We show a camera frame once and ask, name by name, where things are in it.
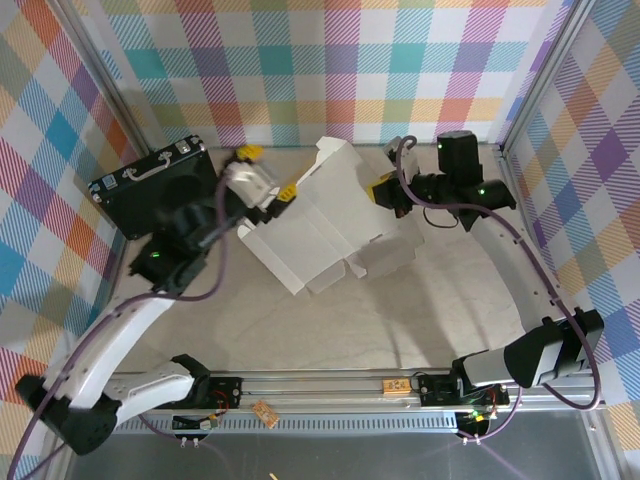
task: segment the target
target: cable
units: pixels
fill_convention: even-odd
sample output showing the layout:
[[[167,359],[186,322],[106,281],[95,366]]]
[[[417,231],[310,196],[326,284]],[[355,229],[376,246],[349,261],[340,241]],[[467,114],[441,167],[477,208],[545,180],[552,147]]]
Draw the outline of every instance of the cable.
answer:
[[[224,193],[226,191],[226,188],[227,188],[227,177],[223,173],[222,176],[220,177],[220,181],[218,182],[218,186],[215,192],[216,220],[218,225],[224,225],[226,222],[226,213],[224,211]],[[27,424],[27,427],[25,428],[22,438],[20,439],[20,442],[16,447],[13,459],[11,460],[11,464],[9,465],[7,480],[15,479],[16,470],[18,469],[18,463],[20,462],[20,458],[24,453],[24,449],[27,446],[27,442],[29,441],[31,434],[35,429],[35,426],[38,423],[38,420],[42,416],[42,413],[44,412],[45,408],[47,407],[47,405],[49,404],[53,396],[56,394],[56,392],[60,389],[60,387],[64,383],[69,372],[71,372],[71,370],[73,369],[76,361],[80,358],[82,353],[87,349],[87,347],[91,344],[91,342],[93,342],[96,339],[96,337],[98,337],[98,335],[100,335],[100,333],[104,331],[105,328],[107,328],[116,318],[118,318],[122,312],[124,312],[127,308],[131,307],[136,303],[142,302],[144,300],[153,299],[153,298],[163,298],[168,300],[176,300],[179,302],[199,302],[212,297],[218,292],[218,290],[220,289],[220,286],[222,285],[222,281],[224,280],[224,276],[227,269],[227,260],[228,260],[229,246],[227,243],[227,237],[226,235],[224,235],[224,233],[220,236],[219,243],[220,243],[220,260],[218,265],[218,277],[216,278],[216,282],[214,283],[211,290],[201,295],[193,295],[193,296],[177,296],[177,295],[172,295],[167,293],[153,293],[153,292],[136,295],[134,297],[131,297],[123,301],[120,305],[115,307],[111,311],[111,313],[105,316],[99,323],[95,324],[95,326],[93,326],[93,328],[91,328],[86,333],[86,336],[80,340],[80,343],[73,350],[73,352],[71,352],[71,355],[69,355],[69,358],[65,362],[64,366],[62,367],[60,374],[51,385],[51,388],[49,389],[49,391],[45,394],[44,398],[40,402],[40,405],[38,405],[38,408],[36,408],[35,411],[33,412],[33,416],[31,417],[31,419],[29,420],[29,423]],[[49,455],[40,464],[38,464],[35,470],[38,470],[42,468],[43,465],[51,462],[51,460],[53,460],[54,457],[55,455]],[[31,478],[35,470],[30,472],[26,477],[22,478],[21,480]]]
[[[493,393],[493,390],[492,390],[492,388],[493,388],[493,387],[495,387],[495,384],[487,385],[486,387],[482,387],[482,388],[478,388],[478,389],[476,389],[476,390],[472,390],[471,392],[467,393],[466,395],[463,395],[463,396],[462,396],[462,397],[460,397],[460,398],[466,398],[466,397],[471,397],[471,396],[473,396],[473,397],[474,397],[474,400],[475,400],[476,398],[480,398],[480,397],[476,397],[476,395],[478,395],[479,393],[484,393],[484,394],[486,394],[486,392],[487,392],[487,391],[491,392],[491,394],[494,394],[494,393]]]
[[[214,390],[212,393],[215,393],[216,395],[219,395],[222,398],[224,398],[225,409],[224,409],[224,412],[220,413],[218,416],[224,415],[229,411],[229,408],[231,408],[231,405],[229,405],[229,398],[227,397],[227,394],[224,392],[221,392],[220,390]]]
[[[493,403],[491,407],[491,416],[494,416],[498,412],[498,400],[493,390],[489,389],[487,391],[489,392],[489,396],[491,397],[491,402]]]
[[[498,428],[496,428],[493,432],[488,432],[480,437],[477,437],[478,440],[485,440],[487,438],[491,438],[497,434],[499,434],[502,430],[504,430],[505,428],[507,428],[507,425],[509,425],[509,423],[511,422],[511,420],[513,419],[513,417],[515,417],[516,412],[518,411],[518,407],[520,406],[520,402],[522,401],[522,387],[518,387],[518,398],[516,398],[516,402],[513,405],[513,408],[511,409],[511,411],[509,412],[509,415],[507,415],[507,418],[504,419],[504,422],[502,422]],[[474,435],[470,435],[467,432],[463,431],[463,430],[458,430],[458,433],[460,433],[463,437],[466,437],[468,439],[473,439],[476,440],[476,437]]]
[[[460,224],[460,219],[458,217],[456,217],[456,223],[453,224],[453,225],[438,225],[437,223],[433,223],[431,220],[429,220],[427,218],[427,209],[426,208],[422,209],[422,216],[424,217],[424,221],[425,222],[427,222],[429,225],[431,225],[432,227],[435,227],[435,228],[450,229],[450,228],[456,228]]]
[[[22,477],[20,480],[28,480],[29,478],[33,478],[35,477],[36,473],[39,473],[40,470],[42,470],[44,467],[46,467],[51,460],[54,459],[54,457],[56,457],[60,452],[62,452],[62,450],[67,446],[66,443],[63,443],[62,445],[60,445],[58,448],[56,448],[53,452],[51,452],[47,458],[45,458],[43,461],[41,461],[36,468],[34,468],[33,470],[31,470],[26,476]]]
[[[409,386],[411,387],[411,391],[413,393],[417,393],[418,395],[422,395],[422,393],[420,392],[420,390],[413,388],[413,384],[411,382],[411,380],[413,380],[414,378],[418,377],[418,376],[422,376],[422,375],[426,375],[426,373],[424,372],[415,372],[413,375],[411,375],[411,377],[409,378]]]
[[[569,309],[564,304],[564,302],[560,300],[558,292],[553,285],[553,282],[549,279],[549,277],[545,273],[544,269],[542,268],[542,265],[540,264],[535,254],[531,250],[531,247],[529,247],[529,245],[524,241],[520,233],[518,233],[518,230],[515,227],[513,227],[513,225],[511,225],[507,220],[505,220],[500,215],[498,215],[497,213],[495,213],[494,211],[486,207],[482,207],[480,205],[474,205],[472,203],[450,203],[445,205],[439,205],[437,203],[425,202],[424,200],[418,198],[416,194],[414,194],[409,188],[409,185],[407,184],[407,180],[404,178],[404,172],[402,171],[402,150],[405,146],[407,147],[407,150],[411,150],[416,145],[416,143],[418,143],[418,140],[416,139],[416,137],[414,137],[413,135],[408,135],[404,137],[402,140],[400,140],[400,144],[398,145],[398,149],[396,151],[396,173],[398,175],[398,181],[400,182],[400,186],[402,187],[402,190],[404,191],[404,193],[416,205],[419,205],[421,207],[435,209],[435,210],[448,210],[452,208],[458,209],[458,210],[475,210],[477,212],[483,213],[484,215],[487,215],[495,219],[500,225],[502,225],[511,234],[514,240],[520,244],[525,254],[529,258],[529,261],[531,262],[531,265],[533,266],[534,270],[536,271],[536,273],[544,283],[545,287],[547,288],[547,291],[549,292],[551,299],[558,306],[562,314],[566,317],[567,321],[571,325],[571,328],[573,328],[576,336],[580,340],[580,344],[584,348],[584,351],[587,355],[587,359],[589,360],[589,366],[591,367],[591,372],[593,374],[594,394],[593,394],[593,398],[588,404],[580,405],[575,402],[572,402],[568,398],[563,397],[559,392],[557,392],[550,385],[544,384],[544,387],[554,397],[556,397],[558,400],[564,402],[565,404],[569,405],[572,408],[575,408],[577,410],[583,410],[583,411],[593,410],[594,408],[596,408],[600,404],[601,381],[600,381],[600,371],[598,370],[598,364],[593,354],[593,349],[591,348],[591,345],[589,345],[587,337],[585,337],[584,333],[582,332],[580,325],[578,325],[578,322],[576,321],[576,319],[573,318],[572,313],[569,311]]]
[[[187,426],[187,427],[198,427],[200,428],[200,422],[204,422],[205,420],[208,420],[209,417],[202,417],[202,418],[186,418],[186,417],[182,417],[180,415],[174,415],[171,420],[176,421],[176,422],[180,422],[181,424]]]

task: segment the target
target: small wooden block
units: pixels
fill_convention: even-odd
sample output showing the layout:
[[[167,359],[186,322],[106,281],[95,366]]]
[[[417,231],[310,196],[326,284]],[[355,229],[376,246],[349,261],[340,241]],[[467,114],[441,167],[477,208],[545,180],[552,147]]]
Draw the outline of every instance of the small wooden block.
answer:
[[[278,414],[274,412],[273,409],[262,400],[251,407],[251,410],[253,410],[253,413],[255,413],[268,428],[275,427],[276,423],[278,423],[278,420],[280,420]]]
[[[391,378],[383,380],[382,391],[385,394],[411,393],[411,381],[408,378]]]

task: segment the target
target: black case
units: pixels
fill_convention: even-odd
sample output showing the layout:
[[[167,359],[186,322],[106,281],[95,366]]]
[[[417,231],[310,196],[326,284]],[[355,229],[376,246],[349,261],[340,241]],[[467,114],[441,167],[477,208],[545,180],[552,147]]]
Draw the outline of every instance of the black case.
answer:
[[[191,135],[94,180],[89,191],[124,236],[135,240],[168,225],[177,209],[213,196],[216,184],[209,153]]]

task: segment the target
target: plaid wall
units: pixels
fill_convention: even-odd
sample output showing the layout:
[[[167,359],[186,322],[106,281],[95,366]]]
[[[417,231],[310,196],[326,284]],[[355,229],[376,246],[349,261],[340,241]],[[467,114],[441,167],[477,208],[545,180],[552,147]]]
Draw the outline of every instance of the plaid wall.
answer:
[[[151,144],[193,132],[212,146],[297,146],[460,128],[485,140],[531,68],[529,43],[547,35],[538,20],[562,1],[75,4]]]
[[[640,469],[640,2],[600,0],[514,149],[548,264],[605,319],[605,399]]]
[[[533,61],[533,63],[531,63],[527,75],[520,85],[520,89],[518,90],[516,98],[508,110],[507,117],[504,123],[501,126],[498,125],[500,127],[500,133],[498,134],[497,143],[501,144],[504,142],[504,139],[507,136],[511,125],[513,125],[513,122],[515,121],[518,112],[520,111],[522,103],[527,98],[536,75],[538,75],[538,72],[542,68],[544,61],[547,58],[549,51],[551,50],[553,42],[556,39],[556,36],[558,35],[562,24],[567,19],[567,15],[571,10],[571,6],[574,4],[574,1],[575,0],[562,1],[562,6],[558,9],[553,23],[551,24],[551,28],[547,32],[547,35],[544,37],[544,41],[540,46],[540,50],[538,50],[535,60]]]
[[[0,6],[0,476],[30,417],[14,392],[68,351],[110,291],[120,234],[86,184],[135,158],[45,0]],[[18,477],[35,465],[44,428]]]

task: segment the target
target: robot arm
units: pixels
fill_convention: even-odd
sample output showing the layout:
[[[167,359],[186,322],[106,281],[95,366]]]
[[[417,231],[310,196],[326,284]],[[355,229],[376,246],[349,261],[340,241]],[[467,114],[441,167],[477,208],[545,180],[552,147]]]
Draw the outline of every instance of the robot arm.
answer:
[[[462,202],[485,206],[499,212],[526,236],[515,210],[515,201],[506,186],[500,181],[484,182],[482,179],[475,136],[470,132],[454,132],[439,137],[439,142],[447,144],[449,151],[454,152],[451,158],[439,155],[440,169],[445,173],[416,173],[411,176],[411,190],[433,203]],[[207,213],[206,205],[190,208],[180,219],[180,228],[154,234],[131,264],[132,273],[149,280],[153,291],[180,295],[204,267],[204,258],[222,231],[245,216],[254,223],[277,217],[295,198],[295,186],[293,197],[289,185],[287,195],[281,198],[277,193],[278,182],[268,169],[238,160],[242,159],[236,155],[227,166],[229,197],[225,195],[225,204],[233,206],[230,210],[225,207],[231,219],[228,224],[216,225],[210,212]],[[398,217],[413,207],[394,175],[385,176],[373,185],[369,194],[377,204],[395,210]],[[583,347],[567,319],[557,314],[554,302],[562,300],[575,311],[575,318],[592,347],[603,329],[598,313],[577,309],[573,300],[561,290],[559,299],[550,299],[523,249],[505,235],[503,227],[494,218],[469,211],[451,213],[460,219],[465,230],[495,264],[516,303],[525,334],[504,348],[458,359],[454,361],[451,375],[425,381],[446,384],[447,399],[456,405],[455,399],[464,399],[469,391],[486,385],[515,381],[528,388],[585,368]],[[192,407],[201,405],[203,395],[209,390],[210,372],[187,355],[175,357],[126,382],[111,379],[125,355],[174,301],[147,298],[119,310],[118,317],[82,351],[68,377],[63,379],[40,418],[76,453],[95,450],[117,425],[147,410],[171,402]],[[106,315],[113,308],[110,304]],[[96,321],[79,342],[91,336],[99,323]],[[65,358],[52,366],[43,377],[26,375],[18,382],[18,392],[32,409],[36,410],[51,391],[66,361]]]
[[[184,142],[165,150],[177,150]],[[206,150],[201,151],[208,159]],[[222,233],[244,217],[255,223],[268,222],[295,199],[295,184],[280,185],[282,180],[268,165],[257,163],[261,153],[260,147],[236,150],[225,166],[227,188],[218,188],[224,201],[213,205],[207,198],[178,210],[172,223],[154,233],[132,262],[131,274],[144,277],[152,284],[152,291],[163,296],[146,294],[146,298],[123,304],[114,299],[69,355],[42,377],[25,375],[16,385],[34,411],[43,408],[43,399],[53,394],[40,419],[76,453],[95,450],[116,426],[145,411],[175,402],[184,408],[197,407],[207,398],[210,372],[188,355],[174,357],[126,381],[111,377],[142,334],[204,268],[206,255]],[[283,187],[287,195],[281,198]],[[224,224],[218,221],[222,217],[216,208],[224,208]],[[71,357],[74,363],[69,369],[66,364]]]
[[[400,138],[394,139],[385,152],[395,164]],[[604,323],[597,311],[583,312],[573,299],[554,285],[557,298],[545,286],[541,276],[531,266],[530,255],[537,260],[541,273],[555,277],[535,249],[525,251],[521,242],[531,245],[531,239],[515,210],[516,202],[500,180],[485,181],[478,158],[475,135],[468,131],[449,132],[438,137],[438,166],[442,174],[414,173],[417,160],[409,149],[401,152],[402,174],[413,193],[412,197],[400,185],[398,172],[384,176],[369,187],[375,203],[406,215],[415,199],[429,204],[451,205],[449,212],[460,220],[465,231],[482,246],[502,277],[520,314],[525,334],[497,350],[480,352],[454,361],[453,371],[463,383],[463,392],[478,387],[515,381],[524,388],[544,384],[560,376],[588,367],[587,355],[569,320],[559,313],[557,304],[574,312],[573,318],[594,349]],[[516,240],[496,218],[456,205],[476,205],[491,210],[506,220],[519,234]]]

